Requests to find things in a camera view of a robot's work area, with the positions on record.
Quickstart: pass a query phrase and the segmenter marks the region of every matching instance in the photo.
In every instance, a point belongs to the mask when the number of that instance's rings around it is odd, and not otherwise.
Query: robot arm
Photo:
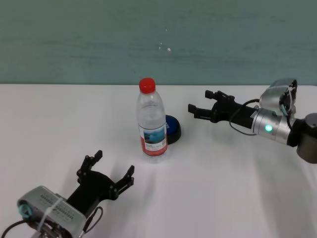
[[[206,91],[205,97],[217,102],[211,110],[188,105],[188,112],[194,118],[217,123],[226,120],[251,130],[253,134],[275,140],[291,147],[297,146],[297,154],[309,163],[317,163],[317,114],[304,119],[293,117],[297,81],[283,79],[274,82],[261,95],[259,106],[254,108],[241,105],[220,91]]]
[[[131,166],[118,182],[113,182],[106,175],[92,171],[92,166],[102,156],[100,150],[94,157],[85,157],[81,168],[77,171],[80,185],[67,200],[43,186],[22,196],[17,205],[23,220],[8,227],[1,238],[5,237],[14,226],[22,223],[27,223],[37,230],[32,238],[82,237],[88,232],[88,226],[97,209],[100,208],[102,211],[101,207],[97,207],[98,204],[106,199],[116,200],[134,183],[132,177],[134,166]]]

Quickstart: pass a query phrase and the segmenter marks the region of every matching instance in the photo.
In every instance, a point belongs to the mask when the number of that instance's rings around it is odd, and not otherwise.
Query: black cable
[[[291,125],[291,122],[289,121],[289,118],[290,118],[289,116],[286,117],[286,122],[287,122],[287,125],[290,128],[290,130],[293,131],[293,127]]]
[[[2,233],[1,238],[4,238],[5,235],[6,235],[12,228],[14,228],[14,227],[16,227],[16,226],[18,226],[18,225],[21,225],[21,224],[23,224],[23,223],[27,223],[27,222],[28,222],[28,220],[22,220],[22,221],[18,221],[18,222],[16,222],[16,223],[13,223],[11,226],[9,226],[7,229],[4,230],[4,232]]]
[[[94,216],[96,215],[96,213],[97,213],[97,211],[98,210],[100,210],[100,216],[99,216],[99,218],[96,220],[96,222],[88,229],[88,226],[90,225],[90,223],[92,222],[92,220],[93,220],[93,218],[94,218]],[[95,225],[97,225],[97,223],[101,220],[101,217],[103,216],[103,214],[104,214],[104,210],[103,210],[103,208],[102,207],[96,207],[96,209],[94,210],[94,212],[92,213],[92,215],[87,219],[87,222],[86,222],[86,224],[85,224],[85,226],[84,226],[84,228],[83,228],[83,231],[85,232],[85,233],[88,233],[89,231],[91,231],[94,227],[95,227]]]
[[[249,100],[247,102],[245,102],[238,110],[236,110],[232,116],[230,117],[229,119],[229,125],[231,126],[232,129],[236,130],[237,132],[241,133],[241,134],[244,134],[244,135],[257,135],[257,134],[248,134],[248,133],[245,133],[243,131],[240,131],[238,130],[237,128],[235,128],[231,123],[232,123],[232,120],[234,119],[234,117],[236,115],[238,115],[238,113],[241,111],[242,108],[244,108],[246,105],[250,104],[250,103],[258,103],[259,102],[259,99],[252,99],[252,100]]]

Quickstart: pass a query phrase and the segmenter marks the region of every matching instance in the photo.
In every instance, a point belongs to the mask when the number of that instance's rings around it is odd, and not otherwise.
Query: wire
[[[284,104],[281,105],[281,110],[282,110],[283,115],[284,115],[285,117],[288,117],[288,114],[287,114],[287,111],[286,111],[286,109],[285,109]]]
[[[289,116],[286,117],[286,122],[287,122],[287,125],[290,128],[290,130],[293,131],[293,127],[291,125],[291,122],[289,121]]]
[[[18,225],[21,225],[21,224],[23,224],[23,223],[27,223],[27,222],[28,222],[28,220],[22,220],[22,221],[18,221],[18,222],[16,222],[16,223],[13,223],[11,226],[9,226],[7,229],[4,230],[4,232],[2,233],[1,238],[4,238],[5,235],[6,235],[12,228],[14,228],[14,227],[16,227],[16,226],[18,226]]]
[[[292,97],[292,91],[293,90],[293,88],[291,89],[291,87],[288,87],[288,94],[289,94],[289,99],[290,99],[290,103],[289,103],[289,109],[287,110],[287,112],[289,113],[289,112],[291,112],[291,110],[292,110],[292,105],[293,105],[293,97]]]
[[[236,115],[238,115],[238,113],[241,111],[242,108],[244,108],[246,105],[250,104],[250,103],[258,103],[259,102],[259,99],[252,99],[252,100],[249,100],[247,102],[245,102],[238,110],[236,110],[231,118],[229,119],[229,125],[231,126],[232,129],[236,130],[237,132],[241,133],[241,134],[244,134],[244,135],[257,135],[257,134],[248,134],[248,133],[245,133],[243,131],[240,131],[239,129],[235,128],[231,123],[232,123],[232,120],[234,119],[234,117]]]
[[[51,207],[48,207],[48,208],[46,209],[46,211],[45,211],[45,213],[44,213],[44,215],[43,215],[43,217],[42,217],[42,219],[41,219],[41,221],[40,221],[40,223],[39,223],[39,226],[38,226],[38,228],[37,228],[37,232],[38,232],[38,233],[40,233],[40,231],[41,231],[41,228],[42,228],[43,223],[45,222],[46,216],[47,216],[49,213],[51,213],[52,210],[53,210],[62,200],[63,200],[63,198],[60,197]]]
[[[98,210],[100,210],[100,216],[98,217],[98,219],[96,220],[96,222],[88,229],[88,226],[90,225],[90,223],[92,222],[92,220],[93,220],[93,218],[94,218],[94,216],[96,215],[96,213],[97,213],[97,211]],[[94,210],[94,212],[93,212],[93,214],[88,218],[88,220],[87,220],[87,222],[86,222],[86,224],[85,224],[85,226],[84,226],[84,228],[83,228],[83,231],[87,234],[89,231],[91,231],[94,227],[95,227],[95,225],[97,225],[97,223],[101,220],[101,217],[103,216],[103,214],[104,214],[104,210],[103,210],[103,208],[102,207],[97,207],[95,210]]]

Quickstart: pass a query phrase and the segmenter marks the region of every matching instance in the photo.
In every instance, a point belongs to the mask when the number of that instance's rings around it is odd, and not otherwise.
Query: green led light
[[[273,130],[273,127],[272,127],[271,125],[266,125],[266,126],[265,126],[265,130],[266,130],[267,132],[271,132],[271,131]]]

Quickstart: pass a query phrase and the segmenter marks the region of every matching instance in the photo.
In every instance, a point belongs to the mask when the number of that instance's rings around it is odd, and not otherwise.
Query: bottle label
[[[166,124],[157,129],[144,129],[139,126],[144,153],[159,156],[167,150]]]

